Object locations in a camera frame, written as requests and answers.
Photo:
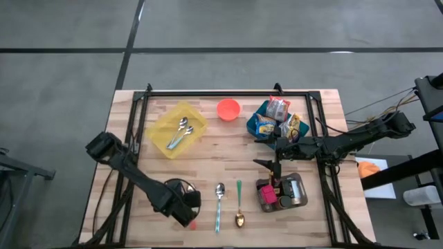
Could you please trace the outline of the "black equipment cart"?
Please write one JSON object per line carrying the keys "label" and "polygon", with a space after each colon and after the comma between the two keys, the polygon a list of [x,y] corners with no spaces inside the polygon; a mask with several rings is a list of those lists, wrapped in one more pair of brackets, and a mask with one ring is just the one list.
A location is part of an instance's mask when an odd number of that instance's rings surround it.
{"label": "black equipment cart", "polygon": [[425,166],[422,173],[431,174],[437,195],[443,204],[443,73],[417,78],[415,86],[425,113],[423,120],[430,125],[437,144],[437,149],[418,158],[419,164]]}

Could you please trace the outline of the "all silver spoon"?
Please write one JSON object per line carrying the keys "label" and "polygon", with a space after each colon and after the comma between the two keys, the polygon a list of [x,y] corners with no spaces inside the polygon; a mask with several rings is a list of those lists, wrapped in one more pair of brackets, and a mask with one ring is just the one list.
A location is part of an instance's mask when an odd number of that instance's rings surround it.
{"label": "all silver spoon", "polygon": [[179,134],[179,132],[182,129],[185,129],[188,125],[188,118],[187,117],[183,117],[180,121],[179,121],[179,127],[177,129],[177,132],[174,134],[174,136],[172,137],[171,141],[168,143],[167,148],[170,148],[170,146],[172,145],[172,143],[175,141],[176,136]]}

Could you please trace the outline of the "orange plastic bowl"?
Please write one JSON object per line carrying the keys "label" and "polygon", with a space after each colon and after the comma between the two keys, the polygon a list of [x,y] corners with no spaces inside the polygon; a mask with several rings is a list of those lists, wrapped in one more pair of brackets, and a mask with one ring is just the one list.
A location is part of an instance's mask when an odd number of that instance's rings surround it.
{"label": "orange plastic bowl", "polygon": [[223,99],[217,104],[216,112],[220,119],[230,122],[239,116],[240,105],[234,99]]}

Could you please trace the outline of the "spoon with light blue handle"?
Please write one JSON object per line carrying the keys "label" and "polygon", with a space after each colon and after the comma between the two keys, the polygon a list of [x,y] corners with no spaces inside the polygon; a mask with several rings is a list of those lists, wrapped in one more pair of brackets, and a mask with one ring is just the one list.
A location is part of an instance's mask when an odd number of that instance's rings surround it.
{"label": "spoon with light blue handle", "polygon": [[194,127],[189,126],[186,129],[185,133],[180,138],[176,139],[173,143],[168,145],[167,148],[170,150],[174,149],[184,139],[184,137],[187,135],[190,135],[193,132],[193,130],[194,130]]}

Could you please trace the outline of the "white paper sheet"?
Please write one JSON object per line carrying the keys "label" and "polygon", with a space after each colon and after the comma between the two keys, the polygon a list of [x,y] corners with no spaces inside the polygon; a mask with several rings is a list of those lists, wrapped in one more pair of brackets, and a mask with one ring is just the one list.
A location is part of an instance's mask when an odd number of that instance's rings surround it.
{"label": "white paper sheet", "polygon": [[[376,158],[362,158],[356,157],[358,163],[368,162],[374,163],[381,171],[388,168],[387,161],[385,159]],[[367,199],[396,199],[395,190],[392,183],[388,183],[376,188],[372,188],[364,191],[364,195]]]}

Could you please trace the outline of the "orange cloth lump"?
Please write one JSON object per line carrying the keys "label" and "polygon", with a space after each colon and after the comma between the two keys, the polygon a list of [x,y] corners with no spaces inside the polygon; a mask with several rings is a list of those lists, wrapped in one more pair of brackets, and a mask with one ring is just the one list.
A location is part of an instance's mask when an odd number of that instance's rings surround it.
{"label": "orange cloth lump", "polygon": [[377,165],[366,161],[359,162],[357,168],[360,178],[366,178],[381,171]]}

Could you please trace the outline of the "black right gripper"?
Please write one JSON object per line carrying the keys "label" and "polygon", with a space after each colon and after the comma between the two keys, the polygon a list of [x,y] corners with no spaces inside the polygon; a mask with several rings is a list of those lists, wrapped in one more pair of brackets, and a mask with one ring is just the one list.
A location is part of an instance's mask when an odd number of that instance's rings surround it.
{"label": "black right gripper", "polygon": [[271,170],[271,185],[279,188],[282,179],[281,160],[311,160],[316,153],[316,141],[312,137],[302,137],[298,142],[290,143],[289,139],[282,136],[281,128],[276,127],[271,136],[257,138],[256,143],[274,144],[275,158],[272,160],[253,159],[268,170]]}

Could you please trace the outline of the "yellow and silver snack bag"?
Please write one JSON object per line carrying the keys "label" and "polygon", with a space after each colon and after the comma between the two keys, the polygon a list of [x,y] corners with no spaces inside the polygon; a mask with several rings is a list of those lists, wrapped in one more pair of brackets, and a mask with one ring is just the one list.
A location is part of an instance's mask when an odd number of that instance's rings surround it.
{"label": "yellow and silver snack bag", "polygon": [[290,141],[295,140],[300,135],[300,117],[293,114],[285,122],[282,122],[279,128],[282,137],[286,137]]}

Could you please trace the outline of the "black aluminium table frame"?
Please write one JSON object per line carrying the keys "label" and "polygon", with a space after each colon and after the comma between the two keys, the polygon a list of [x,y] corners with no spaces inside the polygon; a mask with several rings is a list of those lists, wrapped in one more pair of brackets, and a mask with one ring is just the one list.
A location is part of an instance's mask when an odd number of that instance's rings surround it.
{"label": "black aluminium table frame", "polygon": [[[227,122],[216,112],[223,99],[240,105],[239,116]],[[159,181],[182,178],[192,183],[202,197],[196,230],[184,228],[175,219],[155,213],[147,197],[135,189],[119,213],[112,242],[102,242],[96,249],[117,248],[286,248],[328,247],[331,244],[325,204],[320,187],[318,166],[314,161],[284,161],[283,172],[301,175],[307,190],[304,207],[265,213],[254,192],[255,182],[266,178],[265,168],[253,159],[270,159],[272,151],[254,142],[246,130],[246,121],[269,98],[265,90],[235,91],[153,91],[146,102],[141,132],[139,168]],[[187,102],[207,120],[200,139],[175,159],[166,158],[147,137],[147,129],[179,102]],[[237,180],[242,181],[242,213],[245,224],[238,228]],[[215,232],[218,183],[225,185],[221,198],[221,223]]]}

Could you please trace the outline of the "yellow translucent plastic bin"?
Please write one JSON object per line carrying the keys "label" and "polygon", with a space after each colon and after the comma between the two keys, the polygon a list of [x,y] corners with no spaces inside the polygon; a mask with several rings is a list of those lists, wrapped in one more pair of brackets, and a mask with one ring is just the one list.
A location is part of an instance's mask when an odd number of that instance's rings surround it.
{"label": "yellow translucent plastic bin", "polygon": [[[176,136],[175,140],[180,138],[189,126],[194,127],[190,135],[184,139],[172,150],[167,148],[174,134],[179,127],[179,121],[188,118],[188,125],[182,129]],[[170,111],[162,115],[150,128],[147,129],[147,137],[151,142],[163,153],[168,159],[175,159],[196,142],[206,131],[208,126],[207,120],[198,112],[196,108],[187,102],[179,102]]]}

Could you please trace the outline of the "blue and yellow snack bag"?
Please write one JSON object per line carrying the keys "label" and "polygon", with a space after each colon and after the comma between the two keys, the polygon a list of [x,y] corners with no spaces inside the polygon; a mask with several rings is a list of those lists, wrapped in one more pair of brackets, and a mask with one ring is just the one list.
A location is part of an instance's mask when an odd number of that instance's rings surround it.
{"label": "blue and yellow snack bag", "polygon": [[273,118],[255,113],[255,133],[257,135],[269,135],[273,132],[277,122]]}

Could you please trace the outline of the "grey plastic caddy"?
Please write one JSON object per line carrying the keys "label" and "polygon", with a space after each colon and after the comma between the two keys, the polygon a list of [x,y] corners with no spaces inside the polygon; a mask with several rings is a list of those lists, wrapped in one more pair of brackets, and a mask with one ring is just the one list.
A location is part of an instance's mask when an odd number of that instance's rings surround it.
{"label": "grey plastic caddy", "polygon": [[[279,199],[281,196],[292,196],[292,188],[291,188],[291,180],[297,180],[302,184],[302,187],[304,188],[305,191],[305,186],[303,184],[302,178],[300,176],[300,174],[297,173],[292,173],[290,175],[287,176],[283,176],[281,181],[280,181],[280,186],[279,188],[274,188],[274,191],[276,193],[277,198]],[[259,179],[256,181],[256,189],[257,189],[257,197],[258,197],[258,201],[260,204],[260,207],[262,209],[263,212],[277,212],[280,210],[288,210],[288,209],[292,209],[292,208],[298,208],[298,207],[302,207],[304,205],[292,205],[290,208],[287,209],[280,209],[278,207],[278,200],[270,205],[267,205],[264,203],[264,201],[261,199],[260,197],[260,193],[259,190],[261,187],[265,186],[265,185],[271,185],[270,184],[270,180],[266,180],[266,179]]]}

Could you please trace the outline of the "teal blue plastic tray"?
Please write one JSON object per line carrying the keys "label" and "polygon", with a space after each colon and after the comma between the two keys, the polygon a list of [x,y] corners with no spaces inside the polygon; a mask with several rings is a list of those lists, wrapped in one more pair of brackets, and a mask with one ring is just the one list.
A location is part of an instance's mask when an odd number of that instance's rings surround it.
{"label": "teal blue plastic tray", "polygon": [[[268,100],[265,100],[262,105],[258,108],[258,110],[251,116],[251,118],[246,123],[247,131],[256,138],[265,138],[266,135],[256,133],[257,130],[257,115],[260,114],[264,116],[266,114]],[[300,122],[299,126],[300,137],[303,137],[309,131],[309,126],[305,124],[303,121]]]}

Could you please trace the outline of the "spoon with orange handle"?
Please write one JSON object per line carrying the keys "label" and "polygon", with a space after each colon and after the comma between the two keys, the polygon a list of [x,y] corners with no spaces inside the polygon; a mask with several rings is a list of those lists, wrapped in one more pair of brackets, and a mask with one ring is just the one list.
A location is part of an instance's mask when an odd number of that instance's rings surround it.
{"label": "spoon with orange handle", "polygon": [[[187,192],[193,192],[194,191],[194,186],[192,184],[187,186]],[[197,228],[197,224],[195,220],[192,220],[192,222],[189,225],[190,230],[196,230]]]}

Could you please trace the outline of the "red and silver snack bag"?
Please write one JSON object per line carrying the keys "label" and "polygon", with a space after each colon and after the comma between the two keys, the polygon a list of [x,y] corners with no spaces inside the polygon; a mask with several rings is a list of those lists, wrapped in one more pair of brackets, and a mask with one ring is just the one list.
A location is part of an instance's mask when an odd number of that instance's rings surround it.
{"label": "red and silver snack bag", "polygon": [[266,117],[284,122],[287,119],[290,104],[290,101],[271,95],[266,106]]}

